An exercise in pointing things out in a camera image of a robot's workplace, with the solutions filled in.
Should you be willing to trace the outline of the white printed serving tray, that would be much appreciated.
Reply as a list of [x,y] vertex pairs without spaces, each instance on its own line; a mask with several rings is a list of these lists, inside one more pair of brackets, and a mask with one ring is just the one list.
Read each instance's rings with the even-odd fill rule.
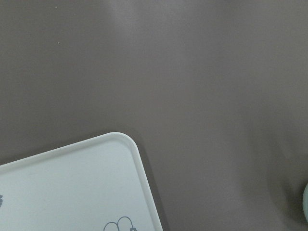
[[138,147],[111,132],[0,167],[3,231],[160,231]]

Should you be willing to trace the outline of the pale green bowl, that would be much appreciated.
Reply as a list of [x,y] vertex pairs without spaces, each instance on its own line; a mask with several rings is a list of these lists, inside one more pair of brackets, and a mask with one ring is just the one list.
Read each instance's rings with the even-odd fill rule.
[[304,192],[303,192],[303,200],[302,200],[303,212],[306,221],[308,221],[308,184],[306,184]]

